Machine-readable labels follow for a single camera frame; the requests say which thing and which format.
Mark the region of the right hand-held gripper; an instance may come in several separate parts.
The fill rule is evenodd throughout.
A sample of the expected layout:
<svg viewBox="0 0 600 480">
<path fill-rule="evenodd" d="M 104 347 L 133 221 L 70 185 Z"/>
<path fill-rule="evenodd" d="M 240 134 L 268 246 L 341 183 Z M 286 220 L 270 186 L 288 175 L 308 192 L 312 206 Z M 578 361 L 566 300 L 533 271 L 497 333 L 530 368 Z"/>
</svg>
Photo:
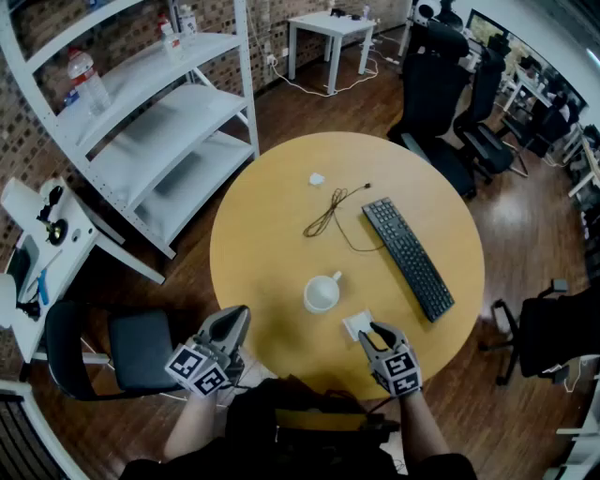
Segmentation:
<svg viewBox="0 0 600 480">
<path fill-rule="evenodd" d="M 388 348 L 378 348 L 366 332 L 358 332 L 358 340 L 371 361 L 371 373 L 376 382 L 393 398 L 421 390 L 421 368 L 413 350 L 406 344 L 404 333 L 385 322 L 371 322 L 370 326 Z"/>
</svg>

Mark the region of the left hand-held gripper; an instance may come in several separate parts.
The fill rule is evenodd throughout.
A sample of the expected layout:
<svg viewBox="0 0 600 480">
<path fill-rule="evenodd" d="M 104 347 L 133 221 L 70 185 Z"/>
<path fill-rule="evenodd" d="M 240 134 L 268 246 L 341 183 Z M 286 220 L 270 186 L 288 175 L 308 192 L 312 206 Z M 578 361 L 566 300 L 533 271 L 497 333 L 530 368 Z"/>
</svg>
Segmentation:
<svg viewBox="0 0 600 480">
<path fill-rule="evenodd" d="M 245 368 L 239 348 L 250 319 L 249 307 L 226 307 L 211 314 L 198 334 L 177 346 L 164 366 L 165 372 L 202 398 L 235 386 Z"/>
</svg>

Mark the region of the white square pad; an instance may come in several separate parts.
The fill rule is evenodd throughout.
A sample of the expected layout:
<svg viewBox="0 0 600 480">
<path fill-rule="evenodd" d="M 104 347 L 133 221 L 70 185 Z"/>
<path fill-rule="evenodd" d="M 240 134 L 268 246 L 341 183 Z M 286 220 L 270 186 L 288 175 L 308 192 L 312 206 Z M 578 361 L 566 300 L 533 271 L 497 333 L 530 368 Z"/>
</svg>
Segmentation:
<svg viewBox="0 0 600 480">
<path fill-rule="evenodd" d="M 372 331 L 371 323 L 373 317 L 369 309 L 365 309 L 357 314 L 342 320 L 352 341 L 358 341 L 360 332 L 368 334 Z"/>
</svg>

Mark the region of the white mug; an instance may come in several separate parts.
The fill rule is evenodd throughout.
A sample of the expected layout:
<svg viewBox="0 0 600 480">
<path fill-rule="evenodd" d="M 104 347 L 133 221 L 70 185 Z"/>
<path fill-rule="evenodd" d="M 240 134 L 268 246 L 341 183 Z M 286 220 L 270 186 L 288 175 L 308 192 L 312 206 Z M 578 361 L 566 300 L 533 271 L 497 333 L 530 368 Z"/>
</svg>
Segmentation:
<svg viewBox="0 0 600 480">
<path fill-rule="evenodd" d="M 304 289 L 304 306 L 312 314 L 323 314 L 333 308 L 339 300 L 338 282 L 342 274 L 337 271 L 333 276 L 316 276 Z"/>
</svg>

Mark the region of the person's right forearm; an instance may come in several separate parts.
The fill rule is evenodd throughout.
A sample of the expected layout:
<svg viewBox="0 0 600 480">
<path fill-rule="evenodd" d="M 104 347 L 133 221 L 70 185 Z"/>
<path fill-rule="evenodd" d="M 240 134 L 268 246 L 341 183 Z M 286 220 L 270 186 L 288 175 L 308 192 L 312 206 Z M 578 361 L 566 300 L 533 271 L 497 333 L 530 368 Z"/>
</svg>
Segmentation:
<svg viewBox="0 0 600 480">
<path fill-rule="evenodd" d="M 421 390 L 398 399 L 400 429 L 405 464 L 411 472 L 427 458 L 450 453 L 449 446 L 437 425 Z"/>
</svg>

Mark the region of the person's left forearm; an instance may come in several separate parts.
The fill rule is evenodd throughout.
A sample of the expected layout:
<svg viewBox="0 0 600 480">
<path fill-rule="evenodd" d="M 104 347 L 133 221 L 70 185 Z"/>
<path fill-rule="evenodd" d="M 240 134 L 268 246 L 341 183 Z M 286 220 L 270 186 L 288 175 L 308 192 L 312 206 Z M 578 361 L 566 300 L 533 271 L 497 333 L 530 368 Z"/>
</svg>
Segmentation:
<svg viewBox="0 0 600 480">
<path fill-rule="evenodd" d="M 163 460 L 171 461 L 205 447 L 215 438 L 217 395 L 191 393 L 163 449 Z"/>
</svg>

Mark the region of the black keyboard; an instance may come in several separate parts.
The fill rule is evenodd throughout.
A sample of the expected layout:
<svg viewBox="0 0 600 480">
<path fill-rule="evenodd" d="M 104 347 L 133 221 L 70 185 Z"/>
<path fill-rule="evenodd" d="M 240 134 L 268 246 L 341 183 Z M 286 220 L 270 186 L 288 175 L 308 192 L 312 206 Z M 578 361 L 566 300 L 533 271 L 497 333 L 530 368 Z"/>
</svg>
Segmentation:
<svg viewBox="0 0 600 480">
<path fill-rule="evenodd" d="M 455 300 L 407 221 L 389 198 L 365 204 L 362 211 L 382 239 L 426 318 L 431 323 L 438 321 Z"/>
</svg>

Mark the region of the black cushioned chair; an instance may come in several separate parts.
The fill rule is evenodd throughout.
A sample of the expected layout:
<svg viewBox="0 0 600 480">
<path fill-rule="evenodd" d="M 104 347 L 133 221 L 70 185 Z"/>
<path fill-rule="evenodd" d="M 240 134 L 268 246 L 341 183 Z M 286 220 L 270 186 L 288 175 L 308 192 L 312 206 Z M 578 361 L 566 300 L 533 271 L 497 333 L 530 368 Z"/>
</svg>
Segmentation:
<svg viewBox="0 0 600 480">
<path fill-rule="evenodd" d="M 110 358 L 120 389 L 116 394 L 97 394 L 83 361 L 83 326 L 95 309 L 107 314 Z M 168 316 L 161 309 L 59 301 L 46 314 L 44 335 L 52 378 L 70 398 L 117 400 L 170 394 L 182 389 L 164 371 L 173 353 L 173 343 Z"/>
</svg>

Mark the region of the person's black clothing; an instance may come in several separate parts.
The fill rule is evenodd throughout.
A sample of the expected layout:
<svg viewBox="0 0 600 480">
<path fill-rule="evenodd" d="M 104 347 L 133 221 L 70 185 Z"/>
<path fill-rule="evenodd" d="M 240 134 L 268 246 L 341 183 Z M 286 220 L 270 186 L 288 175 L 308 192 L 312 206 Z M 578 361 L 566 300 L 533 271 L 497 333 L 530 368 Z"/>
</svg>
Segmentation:
<svg viewBox="0 0 600 480">
<path fill-rule="evenodd" d="M 217 435 L 215 421 L 215 438 L 202 449 L 171 461 L 132 460 L 119 480 L 389 480 L 401 476 L 380 446 L 276 441 L 274 400 L 293 402 L 282 380 L 267 379 L 233 401 L 223 435 Z M 451 450 L 427 458 L 405 477 L 477 480 L 471 462 Z"/>
</svg>

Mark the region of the white side table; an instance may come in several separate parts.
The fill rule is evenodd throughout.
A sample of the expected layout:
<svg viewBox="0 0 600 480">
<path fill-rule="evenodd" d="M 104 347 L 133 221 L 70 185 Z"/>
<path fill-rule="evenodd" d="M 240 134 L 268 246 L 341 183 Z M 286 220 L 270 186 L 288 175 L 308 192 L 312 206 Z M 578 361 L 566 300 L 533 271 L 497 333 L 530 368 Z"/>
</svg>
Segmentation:
<svg viewBox="0 0 600 480">
<path fill-rule="evenodd" d="M 29 223 L 26 228 L 17 223 L 22 229 L 17 246 L 31 247 L 33 259 L 21 286 L 7 271 L 0 273 L 0 327 L 12 331 L 24 368 L 35 360 L 47 359 L 47 354 L 39 349 L 46 314 L 62 299 L 94 248 L 104 250 L 157 284 L 165 281 L 159 272 L 123 249 L 124 238 L 84 205 L 63 179 L 52 179 L 43 185 L 46 192 L 38 193 L 43 199 L 43 206 L 50 190 L 57 185 L 64 192 L 52 209 L 50 220 L 63 218 L 67 221 L 66 239 L 55 247 L 47 241 L 46 229 L 38 220 Z M 50 296 L 48 306 L 43 306 L 38 296 L 37 278 L 44 268 L 47 269 L 46 285 Z"/>
</svg>

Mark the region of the white metal shelf unit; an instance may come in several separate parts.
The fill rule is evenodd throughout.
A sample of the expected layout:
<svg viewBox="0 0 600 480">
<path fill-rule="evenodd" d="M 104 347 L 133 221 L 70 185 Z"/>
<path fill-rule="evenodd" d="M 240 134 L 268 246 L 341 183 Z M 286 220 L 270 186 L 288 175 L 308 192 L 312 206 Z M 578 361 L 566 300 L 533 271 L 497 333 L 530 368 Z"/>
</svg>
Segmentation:
<svg viewBox="0 0 600 480">
<path fill-rule="evenodd" d="M 28 105 L 103 199 L 167 257 L 174 238 L 240 165 L 259 154 L 248 46 L 247 0 L 233 0 L 230 34 L 181 37 L 134 53 L 102 78 L 104 109 L 78 99 L 55 112 L 37 71 L 81 35 L 138 6 L 112 0 L 65 27 L 31 56 L 0 0 L 0 49 Z"/>
</svg>

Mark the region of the black desk gadget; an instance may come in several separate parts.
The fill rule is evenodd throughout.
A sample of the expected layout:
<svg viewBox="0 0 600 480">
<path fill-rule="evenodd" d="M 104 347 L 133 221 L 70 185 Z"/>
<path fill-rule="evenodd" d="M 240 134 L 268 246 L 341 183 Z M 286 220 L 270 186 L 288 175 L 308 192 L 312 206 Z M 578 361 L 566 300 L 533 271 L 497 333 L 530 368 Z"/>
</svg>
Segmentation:
<svg viewBox="0 0 600 480">
<path fill-rule="evenodd" d="M 64 189 L 60 185 L 53 187 L 37 215 L 37 220 L 44 225 L 48 234 L 47 241 L 55 247 L 64 242 L 68 233 L 68 223 L 65 219 L 50 220 L 51 212 L 59 203 L 63 192 Z"/>
</svg>

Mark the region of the black mesh office chair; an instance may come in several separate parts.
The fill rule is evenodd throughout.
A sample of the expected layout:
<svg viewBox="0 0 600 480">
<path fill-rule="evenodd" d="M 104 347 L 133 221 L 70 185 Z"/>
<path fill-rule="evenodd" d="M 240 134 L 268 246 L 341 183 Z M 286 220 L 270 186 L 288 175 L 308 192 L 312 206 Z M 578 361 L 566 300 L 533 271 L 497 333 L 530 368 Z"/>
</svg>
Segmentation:
<svg viewBox="0 0 600 480">
<path fill-rule="evenodd" d="M 509 170 L 513 162 L 510 149 L 484 123 L 492 114 L 504 69 L 503 58 L 497 52 L 484 48 L 474 74 L 471 102 L 453 124 L 455 134 L 463 143 L 459 153 L 472 170 L 484 177 L 487 185 L 492 182 L 492 174 Z"/>
</svg>

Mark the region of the tall black office chair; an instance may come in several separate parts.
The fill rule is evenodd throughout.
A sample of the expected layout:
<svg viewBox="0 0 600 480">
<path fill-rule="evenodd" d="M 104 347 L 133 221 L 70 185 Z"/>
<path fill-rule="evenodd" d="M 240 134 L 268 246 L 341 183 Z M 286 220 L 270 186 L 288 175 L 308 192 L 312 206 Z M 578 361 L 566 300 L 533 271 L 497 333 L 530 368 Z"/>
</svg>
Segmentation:
<svg viewBox="0 0 600 480">
<path fill-rule="evenodd" d="M 468 41 L 440 22 L 430 22 L 420 39 L 424 51 L 408 54 L 403 63 L 402 116 L 387 137 L 434 167 L 460 196 L 471 199 L 476 195 L 473 171 L 443 139 L 470 79 L 458 64 L 469 53 Z"/>
</svg>

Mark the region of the large clear water bottle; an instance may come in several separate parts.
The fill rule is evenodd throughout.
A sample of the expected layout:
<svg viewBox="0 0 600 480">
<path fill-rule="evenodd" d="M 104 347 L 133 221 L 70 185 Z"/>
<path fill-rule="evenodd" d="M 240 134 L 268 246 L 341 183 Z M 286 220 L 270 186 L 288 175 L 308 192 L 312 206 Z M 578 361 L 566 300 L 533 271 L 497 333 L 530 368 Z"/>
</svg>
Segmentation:
<svg viewBox="0 0 600 480">
<path fill-rule="evenodd" d="M 100 78 L 93 58 L 82 50 L 67 50 L 67 75 L 81 100 L 93 115 L 104 113 L 111 106 L 109 93 Z"/>
</svg>

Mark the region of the small bottle with red label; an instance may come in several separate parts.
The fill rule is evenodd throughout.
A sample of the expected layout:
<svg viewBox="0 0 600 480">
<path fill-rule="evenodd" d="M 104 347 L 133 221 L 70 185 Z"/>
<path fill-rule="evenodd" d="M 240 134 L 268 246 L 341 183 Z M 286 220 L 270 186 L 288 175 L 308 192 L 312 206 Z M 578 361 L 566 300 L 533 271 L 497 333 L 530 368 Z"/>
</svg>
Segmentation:
<svg viewBox="0 0 600 480">
<path fill-rule="evenodd" d="M 185 59 L 185 52 L 179 35 L 173 30 L 171 21 L 164 15 L 160 15 L 158 17 L 158 28 L 163 48 L 168 57 L 173 62 L 183 62 Z"/>
</svg>

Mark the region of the small white bottle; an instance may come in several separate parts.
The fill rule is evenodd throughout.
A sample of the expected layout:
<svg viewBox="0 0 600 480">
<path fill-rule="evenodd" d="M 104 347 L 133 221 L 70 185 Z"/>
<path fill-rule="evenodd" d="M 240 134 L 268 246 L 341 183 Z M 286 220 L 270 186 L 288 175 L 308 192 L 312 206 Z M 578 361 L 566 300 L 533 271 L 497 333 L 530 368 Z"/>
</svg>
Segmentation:
<svg viewBox="0 0 600 480">
<path fill-rule="evenodd" d="M 184 36 L 194 37 L 197 34 L 197 22 L 189 5 L 182 4 L 178 8 L 180 29 Z"/>
</svg>

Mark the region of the small white square table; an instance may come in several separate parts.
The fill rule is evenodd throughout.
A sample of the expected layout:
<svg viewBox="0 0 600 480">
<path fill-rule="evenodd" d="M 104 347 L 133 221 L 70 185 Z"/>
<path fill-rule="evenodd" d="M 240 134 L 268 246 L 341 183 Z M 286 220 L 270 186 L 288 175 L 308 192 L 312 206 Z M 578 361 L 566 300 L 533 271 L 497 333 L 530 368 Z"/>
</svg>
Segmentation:
<svg viewBox="0 0 600 480">
<path fill-rule="evenodd" d="M 327 11 L 310 13 L 307 15 L 292 17 L 289 23 L 289 53 L 288 53 L 288 80 L 295 79 L 296 73 L 296 46 L 297 32 L 305 30 L 311 33 L 326 36 L 326 51 L 324 59 L 329 63 L 329 78 L 327 84 L 327 95 L 335 95 L 338 90 L 337 76 L 338 63 L 341 54 L 342 41 L 345 37 L 364 33 L 358 74 L 363 76 L 367 72 L 369 48 L 371 46 L 372 34 L 376 23 L 372 20 L 353 20 L 348 16 L 335 16 Z"/>
</svg>

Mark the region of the computer monitor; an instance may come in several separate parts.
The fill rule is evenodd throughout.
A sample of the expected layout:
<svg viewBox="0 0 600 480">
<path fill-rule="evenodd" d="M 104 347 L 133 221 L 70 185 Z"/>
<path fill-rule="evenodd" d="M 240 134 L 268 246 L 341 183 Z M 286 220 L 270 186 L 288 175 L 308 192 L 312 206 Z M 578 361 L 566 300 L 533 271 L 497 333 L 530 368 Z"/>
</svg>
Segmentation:
<svg viewBox="0 0 600 480">
<path fill-rule="evenodd" d="M 488 16 L 472 9 L 466 23 L 472 38 L 479 44 L 487 46 L 491 38 L 499 38 L 502 43 L 509 43 L 509 31 Z"/>
</svg>

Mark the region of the white round fan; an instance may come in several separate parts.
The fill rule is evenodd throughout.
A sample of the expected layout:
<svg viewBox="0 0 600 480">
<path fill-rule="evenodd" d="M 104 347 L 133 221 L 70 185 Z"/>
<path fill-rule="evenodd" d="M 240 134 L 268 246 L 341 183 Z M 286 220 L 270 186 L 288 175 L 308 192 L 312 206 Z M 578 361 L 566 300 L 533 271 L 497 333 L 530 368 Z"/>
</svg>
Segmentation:
<svg viewBox="0 0 600 480">
<path fill-rule="evenodd" d="M 415 0 L 412 20 L 422 26 L 428 26 L 430 20 L 441 13 L 441 0 Z"/>
</svg>

